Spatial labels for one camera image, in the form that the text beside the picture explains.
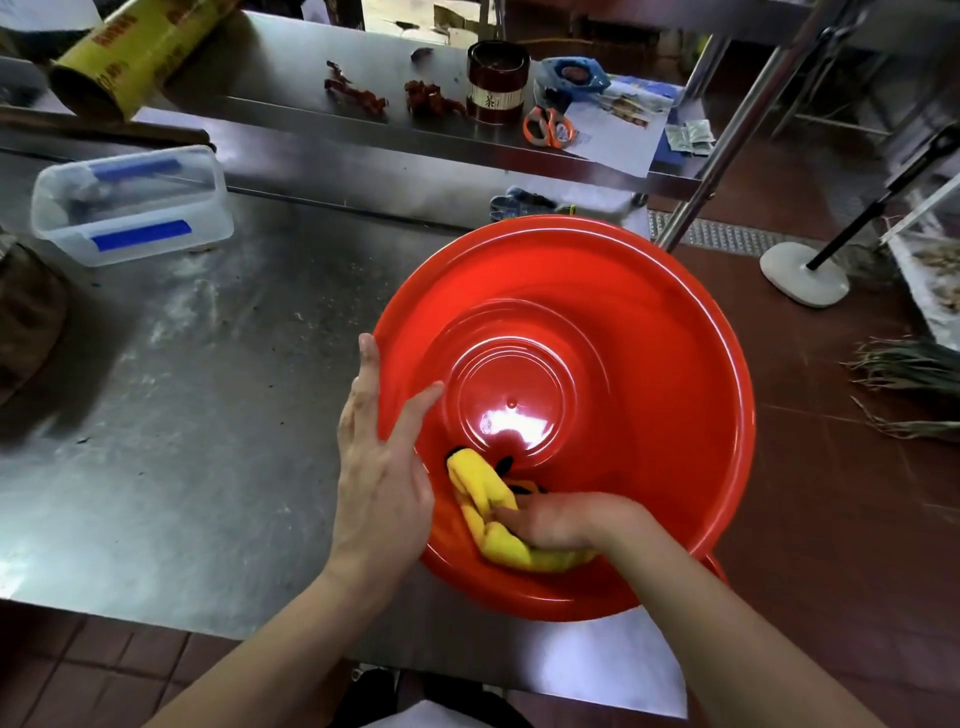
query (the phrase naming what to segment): person's right hand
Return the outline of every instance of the person's right hand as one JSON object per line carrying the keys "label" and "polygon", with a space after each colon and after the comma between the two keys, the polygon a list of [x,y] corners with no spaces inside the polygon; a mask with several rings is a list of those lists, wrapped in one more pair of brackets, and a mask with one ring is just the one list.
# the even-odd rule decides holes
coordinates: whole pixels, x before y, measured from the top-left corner
{"label": "person's right hand", "polygon": [[652,518],[639,503],[610,493],[517,496],[516,504],[516,511],[493,509],[493,517],[521,541],[538,548],[603,551],[615,524]]}

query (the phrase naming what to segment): blue tape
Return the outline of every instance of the blue tape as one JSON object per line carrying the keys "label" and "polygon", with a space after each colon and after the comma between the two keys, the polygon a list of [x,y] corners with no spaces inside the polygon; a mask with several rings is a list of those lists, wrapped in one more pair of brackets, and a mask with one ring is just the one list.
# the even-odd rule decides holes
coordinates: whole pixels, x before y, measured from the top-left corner
{"label": "blue tape", "polygon": [[193,232],[186,220],[173,220],[169,223],[157,223],[143,228],[133,228],[128,231],[107,232],[103,235],[94,235],[90,239],[96,243],[101,253],[115,251],[117,248],[128,248],[131,245],[154,243],[157,240],[166,240],[170,237],[180,237]]}
{"label": "blue tape", "polygon": [[152,159],[147,162],[107,162],[105,164],[93,164],[90,171],[100,182],[119,182],[127,177],[150,177],[151,175],[169,174],[179,172],[180,163],[175,157],[163,159]]}

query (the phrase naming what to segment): finger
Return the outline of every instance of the finger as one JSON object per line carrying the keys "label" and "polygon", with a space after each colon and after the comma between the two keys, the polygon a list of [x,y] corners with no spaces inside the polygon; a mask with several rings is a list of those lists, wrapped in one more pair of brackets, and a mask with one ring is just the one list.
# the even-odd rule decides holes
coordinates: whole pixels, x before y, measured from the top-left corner
{"label": "finger", "polygon": [[531,541],[531,516],[526,510],[515,511],[513,508],[503,508],[497,506],[492,511],[493,519],[507,526],[507,530],[517,536],[521,541],[529,543]]}
{"label": "finger", "polygon": [[340,413],[340,422],[337,424],[337,445],[340,449],[344,449],[353,440],[353,403],[356,400],[358,378],[353,378],[347,403],[344,404],[344,411]]}
{"label": "finger", "polygon": [[435,381],[418,395],[407,400],[403,409],[400,410],[400,416],[396,418],[394,431],[390,433],[390,439],[387,441],[393,452],[404,454],[414,448],[417,438],[420,437],[424,416],[443,393],[444,383]]}
{"label": "finger", "polygon": [[368,333],[360,334],[360,374],[353,397],[354,438],[376,442],[380,409],[380,352]]}
{"label": "finger", "polygon": [[416,453],[414,453],[411,467],[413,468],[414,490],[417,492],[417,496],[422,502],[432,504],[434,500],[433,485],[430,483],[430,476],[423,466],[423,461]]}

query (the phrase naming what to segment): stainless steel table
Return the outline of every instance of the stainless steel table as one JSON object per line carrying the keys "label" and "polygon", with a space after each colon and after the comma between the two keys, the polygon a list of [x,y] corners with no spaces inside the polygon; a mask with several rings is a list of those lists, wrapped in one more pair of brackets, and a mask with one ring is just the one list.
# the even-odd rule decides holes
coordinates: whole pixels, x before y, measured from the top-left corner
{"label": "stainless steel table", "polygon": [[[2,162],[0,222],[25,230],[44,162]],[[0,408],[0,597],[243,638],[323,567],[356,335],[453,234],[231,197],[238,232],[207,253],[89,271],[38,244],[72,310]],[[686,713],[645,611],[511,619],[421,567],[349,656]]]}

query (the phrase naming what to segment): forearm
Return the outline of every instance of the forearm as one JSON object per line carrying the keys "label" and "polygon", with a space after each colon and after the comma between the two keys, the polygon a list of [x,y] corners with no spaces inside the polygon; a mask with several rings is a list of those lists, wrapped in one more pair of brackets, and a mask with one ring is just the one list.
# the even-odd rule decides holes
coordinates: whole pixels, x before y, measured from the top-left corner
{"label": "forearm", "polygon": [[660,628],[717,726],[880,726],[641,508],[597,541]]}
{"label": "forearm", "polygon": [[325,572],[147,725],[278,725],[324,679],[377,611],[377,603]]}

